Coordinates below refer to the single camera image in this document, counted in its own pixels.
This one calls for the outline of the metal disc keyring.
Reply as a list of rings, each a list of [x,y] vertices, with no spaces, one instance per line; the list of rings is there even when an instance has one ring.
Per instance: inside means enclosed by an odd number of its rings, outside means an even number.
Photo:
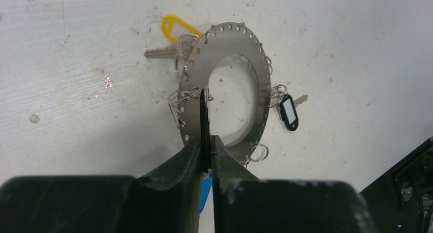
[[[268,155],[261,144],[269,112],[287,94],[271,82],[273,65],[261,41],[243,22],[212,26],[181,63],[172,105],[184,143],[199,134],[200,90],[209,90],[211,129],[229,153],[247,164]]]

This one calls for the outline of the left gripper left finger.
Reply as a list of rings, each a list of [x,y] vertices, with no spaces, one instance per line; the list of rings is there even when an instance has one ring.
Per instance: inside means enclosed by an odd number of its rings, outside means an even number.
[[[1,186],[1,232],[197,232],[202,145],[135,178],[22,176]]]

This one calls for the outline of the key with blue tag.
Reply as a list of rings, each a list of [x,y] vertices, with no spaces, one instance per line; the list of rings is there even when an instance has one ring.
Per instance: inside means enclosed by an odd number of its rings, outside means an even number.
[[[211,172],[204,173],[202,190],[201,190],[201,199],[200,199],[200,213],[203,211],[205,207],[211,187],[212,187],[212,173]]]

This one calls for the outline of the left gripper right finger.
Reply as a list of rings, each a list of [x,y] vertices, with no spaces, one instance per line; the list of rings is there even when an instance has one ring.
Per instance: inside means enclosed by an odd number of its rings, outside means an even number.
[[[259,179],[210,139],[216,232],[377,232],[348,183]]]

